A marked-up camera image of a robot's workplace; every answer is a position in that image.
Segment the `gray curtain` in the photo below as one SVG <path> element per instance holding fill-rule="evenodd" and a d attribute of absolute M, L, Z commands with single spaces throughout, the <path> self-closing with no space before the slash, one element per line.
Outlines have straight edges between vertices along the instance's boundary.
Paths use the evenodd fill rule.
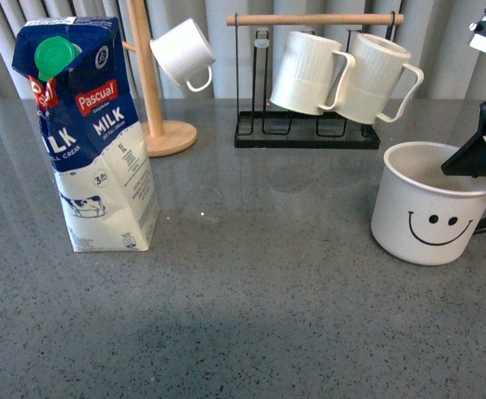
<path fill-rule="evenodd" d="M 234 27 L 226 26 L 226 17 L 247 14 L 313 13 L 389 13 L 401 10 L 405 23 L 397 29 L 395 41 L 412 54 L 411 63 L 424 70 L 425 82 L 416 94 L 419 98 L 486 100 L 486 54 L 468 45 L 469 24 L 479 20 L 486 0 L 145 0 L 151 36 L 159 37 L 191 17 L 201 27 L 215 52 L 214 83 L 193 93 L 178 88 L 158 71 L 158 88 L 164 98 L 234 98 Z M 30 85 L 10 67 L 15 37 L 28 20 L 40 17 L 116 16 L 121 20 L 123 38 L 133 42 L 125 0 L 0 0 L 0 98 L 32 98 Z M 312 29 L 346 45 L 348 28 L 327 26 L 271 28 L 269 79 L 279 64 L 287 33 L 292 29 Z M 251 96 L 253 39 L 256 27 L 240 27 L 240 96 Z M 384 36 L 385 27 L 367 28 Z M 139 71 L 133 53 L 126 54 L 130 85 L 134 96 L 142 96 Z M 258 79 L 263 79 L 263 62 L 258 63 Z M 405 95 L 409 82 L 404 79 L 394 98 Z"/>

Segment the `wooden stand base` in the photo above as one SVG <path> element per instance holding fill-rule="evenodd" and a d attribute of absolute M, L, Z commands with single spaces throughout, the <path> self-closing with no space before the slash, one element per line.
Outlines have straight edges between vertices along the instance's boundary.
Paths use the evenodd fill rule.
<path fill-rule="evenodd" d="M 163 121 L 164 134 L 151 135 L 148 122 L 141 123 L 150 158 L 177 154 L 196 141 L 196 128 L 186 122 Z"/>

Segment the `smiley face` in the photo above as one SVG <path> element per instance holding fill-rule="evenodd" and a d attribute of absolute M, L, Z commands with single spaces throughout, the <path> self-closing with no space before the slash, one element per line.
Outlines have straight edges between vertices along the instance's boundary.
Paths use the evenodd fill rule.
<path fill-rule="evenodd" d="M 468 224 L 466 224 L 466 226 L 464 227 L 464 230 L 462 230 L 460 232 L 457 232 L 457 234 L 454 235 L 454 237 L 452 239 L 446 240 L 446 241 L 441 242 L 441 243 L 434 243 L 434 242 L 427 241 L 426 239 L 422 239 L 415 232 L 415 229 L 413 227 L 413 214 L 414 214 L 413 211 L 409 211 L 409 229 L 410 229 L 410 232 L 415 237 L 415 239 L 417 239 L 418 241 L 420 241 L 422 244 L 431 245 L 431 246 L 435 246 L 435 247 L 439 247 L 439 246 L 442 246 L 442 245 L 447 245 L 447 244 L 453 243 L 456 239 L 458 239 L 460 236 L 462 236 L 462 234 L 464 234 L 464 232 L 468 229 L 468 227 L 473 222 L 473 220 L 470 220 L 468 222 Z M 416 223 L 425 223 L 426 221 L 425 220 L 416 220 L 415 222 Z M 448 227 L 451 228 L 453 226 L 457 226 L 457 223 L 458 222 L 459 222 L 459 218 L 457 216 L 451 216 L 451 217 L 449 217 L 447 219 L 442 219 L 437 214 L 432 214 L 427 219 L 427 223 L 429 223 L 429 225 L 432 228 L 436 228 L 438 226 L 441 229 L 444 229 L 444 228 L 447 229 Z"/>

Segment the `wooden mug tree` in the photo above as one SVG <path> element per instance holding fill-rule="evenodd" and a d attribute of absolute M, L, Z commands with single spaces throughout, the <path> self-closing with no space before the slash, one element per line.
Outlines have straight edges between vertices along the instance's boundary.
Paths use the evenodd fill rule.
<path fill-rule="evenodd" d="M 140 70 L 141 87 L 145 97 L 147 122 L 141 123 L 149 157 L 176 154 L 196 141 L 196 128 L 180 121 L 164 121 L 161 115 L 154 63 L 150 51 L 150 30 L 144 0 L 127 0 L 134 45 L 123 43 L 135 52 Z"/>

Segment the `cow illustration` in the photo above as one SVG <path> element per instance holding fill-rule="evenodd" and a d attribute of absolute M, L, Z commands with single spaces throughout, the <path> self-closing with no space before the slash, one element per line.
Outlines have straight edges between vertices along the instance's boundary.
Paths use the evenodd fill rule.
<path fill-rule="evenodd" d="M 85 199 L 70 199 L 60 193 L 60 197 L 67 202 L 77 218 L 100 218 L 106 214 L 106 207 L 98 195 Z"/>

